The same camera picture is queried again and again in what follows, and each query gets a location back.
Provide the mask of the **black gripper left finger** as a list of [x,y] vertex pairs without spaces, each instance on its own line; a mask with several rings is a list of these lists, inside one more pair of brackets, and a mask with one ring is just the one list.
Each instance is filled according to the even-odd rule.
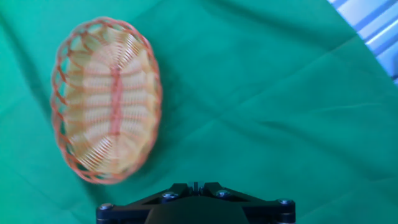
[[166,190],[127,205],[103,203],[96,209],[96,224],[144,223],[149,213],[159,205],[193,196],[195,183],[172,184]]

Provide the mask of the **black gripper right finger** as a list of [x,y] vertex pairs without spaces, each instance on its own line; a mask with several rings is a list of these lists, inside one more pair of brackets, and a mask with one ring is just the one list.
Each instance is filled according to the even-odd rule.
[[223,187],[218,182],[199,182],[198,194],[239,206],[250,223],[295,223],[295,202],[289,198],[263,200]]

